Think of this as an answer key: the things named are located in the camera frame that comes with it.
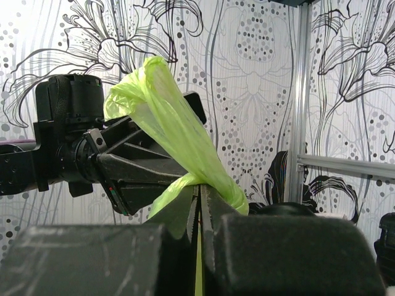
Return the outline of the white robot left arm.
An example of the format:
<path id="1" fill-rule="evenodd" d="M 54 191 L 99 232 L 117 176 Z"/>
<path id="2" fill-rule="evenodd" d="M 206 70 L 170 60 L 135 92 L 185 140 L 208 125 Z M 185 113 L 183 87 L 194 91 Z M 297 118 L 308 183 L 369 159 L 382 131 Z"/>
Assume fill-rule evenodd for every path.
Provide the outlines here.
<path id="1" fill-rule="evenodd" d="M 2 195 L 65 181 L 79 197 L 100 184 L 112 208 L 131 216 L 185 174 L 130 117 L 105 120 L 100 78 L 57 75 L 35 94 L 34 139 L 1 144 Z"/>

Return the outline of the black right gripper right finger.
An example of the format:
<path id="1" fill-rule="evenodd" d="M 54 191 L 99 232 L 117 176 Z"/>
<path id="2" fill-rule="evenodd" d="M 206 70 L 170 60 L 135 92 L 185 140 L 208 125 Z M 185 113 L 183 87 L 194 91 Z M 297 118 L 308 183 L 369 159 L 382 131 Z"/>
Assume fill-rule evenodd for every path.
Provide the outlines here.
<path id="1" fill-rule="evenodd" d="M 200 189 L 204 295 L 385 295 L 364 235 L 351 222 L 279 204 L 245 216 Z"/>

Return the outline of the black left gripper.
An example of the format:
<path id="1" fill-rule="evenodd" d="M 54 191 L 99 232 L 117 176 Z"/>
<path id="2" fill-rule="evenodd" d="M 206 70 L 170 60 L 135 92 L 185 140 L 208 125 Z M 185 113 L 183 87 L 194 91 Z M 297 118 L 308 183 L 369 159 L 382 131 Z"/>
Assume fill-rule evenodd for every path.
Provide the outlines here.
<path id="1" fill-rule="evenodd" d="M 204 125 L 207 117 L 200 95 L 188 91 L 183 97 Z M 126 159 L 105 153 L 116 143 L 133 144 L 157 153 L 148 158 Z M 93 192 L 93 184 L 100 184 L 113 209 L 125 216 L 150 205 L 186 170 L 167 154 L 156 141 L 145 133 L 129 116 L 104 123 L 104 129 L 90 129 L 83 134 L 75 151 L 75 166 L 80 181 L 69 182 L 69 193 L 79 197 Z"/>

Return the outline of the green plastic trash bag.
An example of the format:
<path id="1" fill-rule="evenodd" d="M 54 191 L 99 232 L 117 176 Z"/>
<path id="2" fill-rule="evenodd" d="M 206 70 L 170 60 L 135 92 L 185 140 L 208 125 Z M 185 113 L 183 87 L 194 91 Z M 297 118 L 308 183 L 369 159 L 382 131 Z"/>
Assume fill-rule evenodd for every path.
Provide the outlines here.
<path id="1" fill-rule="evenodd" d="M 149 57 L 113 86 L 104 103 L 106 119 L 128 115 L 187 173 L 153 201 L 148 220 L 158 218 L 188 186 L 205 185 L 214 197 L 201 197 L 201 235 L 204 259 L 213 267 L 220 295 L 247 295 L 242 278 L 246 259 L 235 250 L 230 223 L 246 216 L 249 204 L 243 190 L 228 175 L 198 116 L 183 97 L 167 62 Z"/>

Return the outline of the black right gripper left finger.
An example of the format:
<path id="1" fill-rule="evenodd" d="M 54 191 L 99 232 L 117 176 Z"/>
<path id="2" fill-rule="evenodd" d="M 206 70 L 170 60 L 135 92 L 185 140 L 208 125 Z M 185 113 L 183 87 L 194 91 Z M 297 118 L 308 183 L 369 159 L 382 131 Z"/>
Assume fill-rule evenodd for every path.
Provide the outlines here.
<path id="1" fill-rule="evenodd" d="M 1 265 L 2 295 L 193 295 L 199 188 L 143 224 L 35 226 Z"/>

